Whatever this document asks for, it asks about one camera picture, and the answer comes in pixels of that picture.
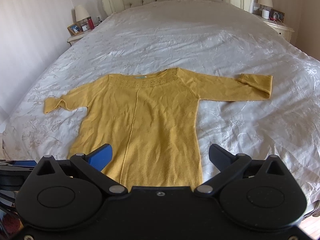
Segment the nightstand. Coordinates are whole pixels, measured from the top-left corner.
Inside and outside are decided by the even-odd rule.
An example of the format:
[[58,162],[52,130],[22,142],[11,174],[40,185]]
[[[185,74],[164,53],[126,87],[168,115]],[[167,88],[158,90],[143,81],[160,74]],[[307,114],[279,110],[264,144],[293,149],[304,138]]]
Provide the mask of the nightstand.
[[290,42],[292,33],[294,33],[294,30],[292,28],[286,27],[282,22],[280,21],[270,21],[263,19],[261,16],[256,15],[259,19],[264,21],[266,24],[268,24],[271,28],[273,28],[280,36],[284,37],[284,39],[288,42]]
[[67,39],[67,42],[70,44],[70,46],[74,45],[77,41],[81,40],[83,37],[87,36],[89,32],[92,30],[87,30],[81,34],[71,36],[69,39]]

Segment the red water bottle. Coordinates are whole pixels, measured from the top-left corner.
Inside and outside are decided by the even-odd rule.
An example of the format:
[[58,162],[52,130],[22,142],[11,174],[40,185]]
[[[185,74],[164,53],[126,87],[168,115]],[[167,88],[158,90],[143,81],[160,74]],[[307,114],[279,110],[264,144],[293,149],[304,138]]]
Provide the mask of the red water bottle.
[[88,20],[88,24],[89,24],[90,30],[93,30],[94,29],[94,24],[92,22],[91,17],[88,17],[87,20]]

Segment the yellow sweater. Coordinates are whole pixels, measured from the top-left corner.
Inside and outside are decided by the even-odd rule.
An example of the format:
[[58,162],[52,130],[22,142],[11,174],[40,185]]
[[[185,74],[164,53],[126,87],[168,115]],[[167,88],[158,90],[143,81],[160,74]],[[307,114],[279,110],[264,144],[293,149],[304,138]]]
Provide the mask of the yellow sweater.
[[113,157],[102,172],[129,190],[135,185],[194,188],[202,184],[195,130],[199,100],[266,100],[271,84],[272,76],[233,79],[180,68],[144,76],[110,74],[47,98],[44,113],[86,106],[70,156],[109,143]]

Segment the sweater sleeve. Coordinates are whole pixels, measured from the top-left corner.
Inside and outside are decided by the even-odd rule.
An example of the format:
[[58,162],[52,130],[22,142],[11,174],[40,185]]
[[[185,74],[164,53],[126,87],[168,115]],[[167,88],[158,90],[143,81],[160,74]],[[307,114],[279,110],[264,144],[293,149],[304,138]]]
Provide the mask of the sweater sleeve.
[[179,69],[179,77],[203,100],[259,101],[271,96],[272,76],[241,74],[235,79]]
[[47,114],[59,107],[72,111],[79,107],[89,107],[94,96],[101,91],[103,82],[107,76],[97,79],[96,81],[84,84],[69,91],[60,98],[47,98],[44,101],[44,113]]

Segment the white duvet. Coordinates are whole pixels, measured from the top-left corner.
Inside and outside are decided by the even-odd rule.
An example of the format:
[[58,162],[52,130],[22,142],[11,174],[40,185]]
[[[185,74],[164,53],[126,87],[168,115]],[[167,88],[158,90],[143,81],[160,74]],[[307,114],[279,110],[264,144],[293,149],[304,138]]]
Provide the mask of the white duvet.
[[256,16],[225,3],[156,2],[111,15],[59,57],[25,96],[4,132],[5,158],[67,157],[86,108],[45,115],[45,98],[108,73],[146,74],[174,66],[274,77],[271,100],[200,102],[196,132],[204,180],[218,172],[208,158],[209,146],[217,143],[254,159],[279,155],[308,203],[320,199],[320,62]]

